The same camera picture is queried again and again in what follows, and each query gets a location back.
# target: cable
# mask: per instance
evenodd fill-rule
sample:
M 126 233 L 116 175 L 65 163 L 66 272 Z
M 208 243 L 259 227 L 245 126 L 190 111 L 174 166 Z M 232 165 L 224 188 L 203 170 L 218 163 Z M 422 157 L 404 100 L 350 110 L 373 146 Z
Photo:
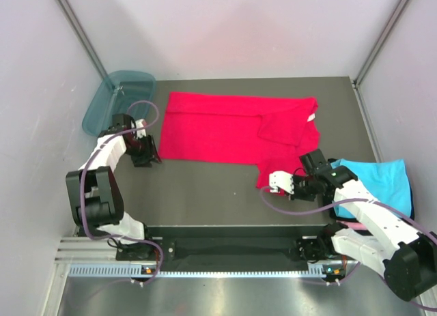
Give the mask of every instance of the cable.
M 146 103 L 146 104 L 149 104 L 150 106 L 152 106 L 155 109 L 155 111 L 156 111 L 156 118 L 150 124 L 147 124 L 144 127 L 132 128 L 130 130 L 123 130 L 123 131 L 118 132 L 117 134 L 114 134 L 113 136 L 109 137 L 104 143 L 102 143 L 100 145 L 100 147 L 91 155 L 91 157 L 89 157 L 87 163 L 83 167 L 83 170 L 82 170 L 82 173 L 81 173 L 80 191 L 79 191 L 80 200 L 81 200 L 81 218 L 82 218 L 83 230 L 84 230 L 85 234 L 87 235 L 87 237 L 90 238 L 91 240 L 115 239 L 115 238 L 122 237 L 122 235 L 103 235 L 103 236 L 97 236 L 96 237 L 96 236 L 93 236 L 91 234 L 91 232 L 89 231 L 88 222 L 87 222 L 87 215 L 86 215 L 86 212 L 85 212 L 85 177 L 87 175 L 87 171 L 88 171 L 89 166 L 91 165 L 91 163 L 94 161 L 94 159 L 96 159 L 96 157 L 100 153 L 100 151 L 102 151 L 105 148 L 106 144 L 108 144 L 111 140 L 113 140 L 116 137 L 128 134 L 128 133 L 136 132 L 138 130 L 145 130 L 146 128 L 149 128 L 149 127 L 153 126 L 158 121 L 158 119 L 159 119 L 159 110 L 158 110 L 158 107 L 153 102 L 150 102 L 150 101 L 147 101 L 147 100 L 141 100 L 141 101 L 137 101 L 137 102 L 131 104 L 129 109 L 128 109 L 128 112 L 129 112 L 129 110 L 130 110 L 130 108 L 132 106 L 140 104 L 140 103 Z M 126 236 L 123 236 L 123 239 L 124 240 L 128 240 L 128 241 L 132 241 L 132 242 L 137 242 L 137 243 L 149 244 L 149 245 L 153 246 L 154 248 L 156 248 L 156 250 L 158 250 L 158 252 L 159 252 L 159 261 L 158 261 L 158 264 L 156 265 L 155 272 L 152 274 L 151 277 L 148 278 L 147 281 L 144 282 L 144 284 L 150 284 L 156 278 L 156 275 L 158 275 L 158 273 L 160 271 L 160 268 L 161 268 L 161 265 L 163 264 L 164 252 L 163 252 L 162 248 L 157 243 L 155 243 L 153 241 L 149 241 L 149 240 L 139 240 L 139 239 L 129 238 L 129 237 L 126 237 Z M 118 283 L 118 282 L 126 282 L 126 281 L 131 281 L 131 280 L 123 278 L 123 279 L 119 279 L 119 280 L 110 282 L 110 283 L 104 285 L 103 287 L 99 288 L 97 291 L 93 292 L 93 294 L 91 294 L 89 297 L 87 297 L 84 300 L 84 302 L 87 302 L 87 301 L 91 300 L 94 296 L 96 296 L 98 293 L 100 293 L 106 287 L 108 287 L 108 286 L 110 286 L 112 284 Z
M 435 238 L 425 227 L 423 227 L 419 223 L 415 222 L 413 219 L 411 219 L 407 215 L 401 213 L 399 210 L 396 210 L 395 208 L 393 208 L 393 207 L 391 207 L 391 206 L 389 206 L 389 205 L 387 205 L 387 204 L 385 204 L 383 202 L 380 202 L 380 201 L 370 201 L 369 199 L 362 199 L 362 198 L 344 199 L 344 200 L 341 200 L 341 201 L 336 201 L 336 202 L 330 203 L 328 205 L 325 205 L 324 207 L 321 207 L 321 208 L 318 208 L 318 209 L 315 209 L 315 210 L 309 210 L 307 212 L 291 212 L 291 211 L 288 211 L 288 210 L 283 210 L 281 208 L 275 207 L 270 202 L 268 202 L 266 200 L 264 194 L 263 194 L 266 189 L 270 190 L 271 187 L 264 186 L 264 187 L 262 187 L 259 190 L 259 195 L 260 195 L 262 201 L 269 208 L 273 209 L 274 211 L 279 212 L 281 214 L 292 215 L 292 216 L 307 216 L 307 215 L 312 215 L 312 214 L 316 214 L 318 212 L 324 212 L 326 210 L 329 210 L 330 208 L 334 208 L 337 205 L 342 205 L 344 203 L 349 203 L 349 202 L 370 202 L 370 203 L 373 203 L 375 205 L 379 205 L 380 207 L 383 207 L 383 208 L 391 211 L 394 214 L 397 214 L 397 215 L 401 216 L 402 219 L 404 219 L 407 223 L 409 223 L 415 229 L 417 229 L 420 232 L 422 232 L 427 238 L 429 238 L 432 241 L 432 243 L 437 245 L 437 238 Z M 347 278 L 350 277 L 351 274 L 352 274 L 352 272 L 349 273 L 348 275 L 346 275 L 346 277 L 343 278 L 341 281 L 344 282 Z M 415 305 L 416 307 L 419 307 L 419 308 L 423 309 L 423 310 L 437 312 L 437 307 L 427 307 L 427 306 L 423 306 L 423 305 L 418 304 L 418 303 L 413 302 L 413 301 L 410 301 L 410 303 Z

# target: black clamp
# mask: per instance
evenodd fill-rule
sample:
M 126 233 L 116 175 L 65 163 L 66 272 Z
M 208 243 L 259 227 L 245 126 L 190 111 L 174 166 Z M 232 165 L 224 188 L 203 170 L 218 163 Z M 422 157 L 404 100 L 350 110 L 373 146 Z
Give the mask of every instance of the black clamp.
M 300 157 L 305 176 L 293 175 L 294 194 L 291 199 L 314 201 L 317 195 L 323 195 L 324 202 L 332 201 L 335 189 L 358 177 L 345 166 L 332 168 L 320 149 Z
M 135 128 L 135 120 L 127 114 L 118 113 L 112 116 L 112 126 L 101 132 L 99 137 L 117 134 L 133 128 Z M 139 137 L 136 132 L 131 132 L 123 134 L 123 140 L 126 144 L 126 154 L 130 156 L 134 167 L 151 167 L 151 162 L 158 164 L 162 162 L 152 135 Z

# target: black joint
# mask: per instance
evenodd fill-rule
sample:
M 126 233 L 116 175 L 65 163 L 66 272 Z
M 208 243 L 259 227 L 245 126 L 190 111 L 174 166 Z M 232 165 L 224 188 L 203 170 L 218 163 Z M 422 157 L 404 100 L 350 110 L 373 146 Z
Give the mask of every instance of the black joint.
M 437 246 L 426 235 L 418 235 L 419 238 L 409 244 L 400 242 L 392 258 L 384 261 L 385 281 L 404 301 L 437 285 Z
M 336 232 L 347 228 L 348 226 L 340 222 L 336 222 L 335 224 L 326 225 L 320 231 L 319 235 L 317 236 L 317 240 L 326 257 L 332 258 L 338 255 L 334 249 L 332 237 L 336 234 Z
M 73 220 L 82 226 L 81 183 L 82 170 L 71 171 L 66 176 L 66 185 Z M 92 227 L 117 225 L 124 215 L 124 203 L 114 174 L 109 166 L 87 171 L 85 175 L 85 215 Z

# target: metal floor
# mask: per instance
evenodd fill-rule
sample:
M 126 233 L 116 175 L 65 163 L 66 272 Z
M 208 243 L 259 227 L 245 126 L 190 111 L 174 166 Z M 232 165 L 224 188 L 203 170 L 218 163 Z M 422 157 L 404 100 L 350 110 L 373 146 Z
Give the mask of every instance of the metal floor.
M 154 98 L 159 122 L 148 131 L 160 141 L 163 115 L 171 91 L 205 94 L 302 98 L 315 96 L 320 148 L 327 158 L 374 161 L 350 79 L 261 78 L 160 81 Z M 155 115 L 151 111 L 148 119 Z M 267 208 L 255 189 L 256 166 L 164 160 L 151 169 L 135 169 L 124 156 L 115 171 L 126 211 L 147 225 L 321 225 L 328 214 L 292 217 Z M 271 197 L 276 206 L 308 210 L 316 203 Z
M 349 78 L 272 78 L 161 81 L 155 95 L 165 112 L 170 91 L 272 97 L 315 96 L 320 148 L 327 158 L 374 161 L 365 125 Z M 159 144 L 163 119 L 149 130 Z M 115 177 L 126 211 L 147 225 L 324 225 L 327 213 L 291 217 L 267 208 L 255 189 L 256 166 L 164 160 L 151 169 L 134 169 L 122 158 Z M 282 208 L 308 210 L 316 203 L 270 200 Z M 340 287 L 308 285 L 284 278 L 159 278 L 140 289 L 129 283 L 107 287 L 113 278 L 69 278 L 59 316 L 73 315 L 422 315 L 396 298 L 378 276 L 362 267 Z M 81 308 L 66 303 L 69 296 Z
M 143 289 L 117 283 L 84 302 L 111 281 L 70 278 L 58 316 L 423 315 L 363 266 L 340 287 L 310 285 L 296 278 L 160 278 Z M 66 302 L 67 295 L 76 308 Z

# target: folded cloth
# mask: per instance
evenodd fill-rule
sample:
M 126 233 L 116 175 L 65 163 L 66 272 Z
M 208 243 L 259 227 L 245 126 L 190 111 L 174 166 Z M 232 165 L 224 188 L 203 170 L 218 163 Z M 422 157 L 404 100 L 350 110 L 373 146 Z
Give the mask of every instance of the folded cloth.
M 256 164 L 257 187 L 266 186 L 272 169 L 293 172 L 301 167 L 298 157 L 317 148 L 320 135 L 312 121 L 317 107 L 315 98 L 172 92 L 159 154 L 167 159 Z
M 373 163 L 340 159 L 331 165 L 333 168 L 340 165 L 346 166 L 358 176 L 375 198 L 403 214 L 411 216 L 410 182 L 403 160 Z M 355 218 L 344 207 L 334 207 L 334 211 L 335 216 L 339 218 Z

